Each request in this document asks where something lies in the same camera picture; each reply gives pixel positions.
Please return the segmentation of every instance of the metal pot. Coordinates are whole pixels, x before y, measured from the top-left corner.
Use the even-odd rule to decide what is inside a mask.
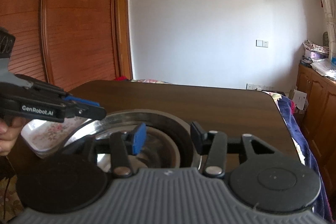
[[[96,139],[108,138],[117,131],[130,131],[139,123],[147,126],[145,145],[136,157],[129,156],[134,169],[149,168],[200,168],[202,157],[199,156],[190,138],[190,126],[171,114],[136,109],[114,112],[102,121],[88,121],[77,128],[63,142],[63,146],[86,135],[96,135]],[[110,168],[109,155],[98,155],[98,166],[104,171]]]

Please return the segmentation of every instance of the black round pad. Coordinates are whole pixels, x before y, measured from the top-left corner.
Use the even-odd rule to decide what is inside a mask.
[[[312,169],[279,154],[247,160],[231,173],[229,184],[244,203],[271,213],[289,213],[311,205],[321,188]]]
[[[96,201],[107,185],[106,174],[79,155],[47,158],[18,176],[21,202],[43,213],[68,213]]]

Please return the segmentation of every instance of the human hand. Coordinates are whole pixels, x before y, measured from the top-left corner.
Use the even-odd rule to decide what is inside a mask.
[[[9,127],[0,119],[0,156],[7,156],[13,148],[17,137],[28,120],[22,117],[14,117]]]

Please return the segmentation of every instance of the cabinet door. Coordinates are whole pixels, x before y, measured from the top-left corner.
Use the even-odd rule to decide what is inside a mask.
[[[313,137],[315,129],[319,125],[322,115],[322,103],[324,102],[328,87],[322,76],[312,74],[310,81],[309,105],[302,125],[303,133],[308,139]]]
[[[327,195],[331,197],[336,191],[336,150],[329,157],[327,162],[323,165],[319,165],[320,173],[325,185]]]
[[[310,87],[310,78],[312,72],[303,66],[299,66],[299,72],[297,77],[297,89],[299,91],[305,92],[308,94],[309,87]]]
[[[9,71],[45,81],[39,8],[40,0],[0,0],[0,25],[16,37]]]
[[[115,0],[42,0],[41,7],[50,83],[71,90],[120,76]]]
[[[311,150],[324,164],[336,148],[336,87],[328,85],[321,119],[311,139]]]

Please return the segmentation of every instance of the light switch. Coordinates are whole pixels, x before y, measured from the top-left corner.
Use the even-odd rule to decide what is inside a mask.
[[[263,41],[257,40],[257,47],[263,47]]]

